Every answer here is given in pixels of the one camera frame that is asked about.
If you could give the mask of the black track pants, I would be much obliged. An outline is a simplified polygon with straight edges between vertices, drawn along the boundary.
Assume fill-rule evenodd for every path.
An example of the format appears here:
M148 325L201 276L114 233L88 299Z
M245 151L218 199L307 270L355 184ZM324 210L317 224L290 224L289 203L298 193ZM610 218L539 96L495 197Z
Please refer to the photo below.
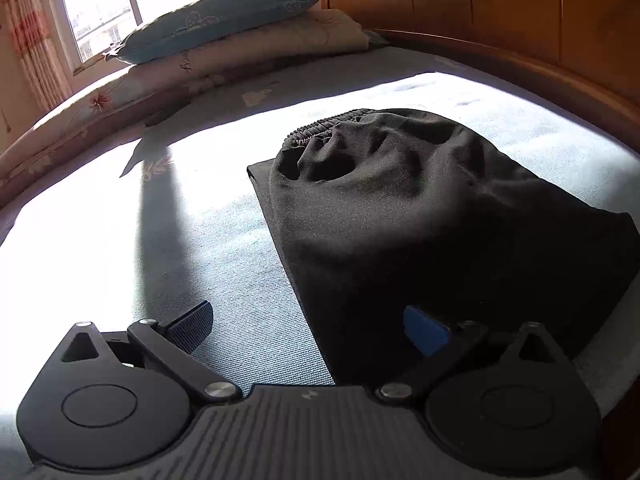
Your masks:
M639 271L629 214L578 200L424 110L352 110L247 169L333 379L422 378L408 308L455 326L544 324L578 356Z

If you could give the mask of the blue floral bed sheet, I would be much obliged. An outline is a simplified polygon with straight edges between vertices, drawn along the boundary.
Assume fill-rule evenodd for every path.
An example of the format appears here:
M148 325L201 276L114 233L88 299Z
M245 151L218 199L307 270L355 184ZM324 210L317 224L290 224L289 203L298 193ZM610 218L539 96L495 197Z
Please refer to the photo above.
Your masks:
M1 211L1 474L30 460L15 413L77 322L104 332L203 300L196 356L248 388L331 377L273 246L247 167L299 127L354 108L461 122L591 206L638 214L639 159L592 125L449 58L393 47L267 68L150 128L96 144Z

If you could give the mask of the pink floral quilt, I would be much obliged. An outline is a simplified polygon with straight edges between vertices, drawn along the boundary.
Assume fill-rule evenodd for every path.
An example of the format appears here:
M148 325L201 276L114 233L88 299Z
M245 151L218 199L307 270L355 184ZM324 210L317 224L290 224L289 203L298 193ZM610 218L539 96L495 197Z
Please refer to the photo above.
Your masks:
M92 133L92 127L103 127L107 118L220 68L218 58L186 52L129 65L74 94L1 155L1 205L12 202L65 157L73 158L87 143L104 137Z

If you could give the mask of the beige floral pillow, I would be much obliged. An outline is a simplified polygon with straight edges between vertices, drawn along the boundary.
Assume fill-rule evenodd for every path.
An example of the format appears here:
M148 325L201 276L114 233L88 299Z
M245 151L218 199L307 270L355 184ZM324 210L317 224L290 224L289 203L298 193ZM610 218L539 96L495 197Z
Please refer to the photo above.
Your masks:
M142 96L278 58L359 52L367 50L369 44L361 25L342 11L311 10L132 66L122 75L122 81L136 96Z

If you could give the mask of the wooden headboard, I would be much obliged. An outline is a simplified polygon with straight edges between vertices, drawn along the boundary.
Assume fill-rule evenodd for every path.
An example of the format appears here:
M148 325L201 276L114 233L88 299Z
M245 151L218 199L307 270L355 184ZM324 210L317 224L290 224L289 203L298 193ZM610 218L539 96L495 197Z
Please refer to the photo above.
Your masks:
M639 147L639 0L326 0L397 47L500 77Z

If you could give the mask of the blue floral pillow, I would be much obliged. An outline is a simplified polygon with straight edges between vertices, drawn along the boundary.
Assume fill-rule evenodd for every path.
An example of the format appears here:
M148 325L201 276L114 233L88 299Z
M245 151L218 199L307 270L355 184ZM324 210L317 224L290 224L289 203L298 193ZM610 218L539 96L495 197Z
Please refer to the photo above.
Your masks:
M141 24L105 57L128 64L147 63L239 32L295 18L318 1L195 0Z

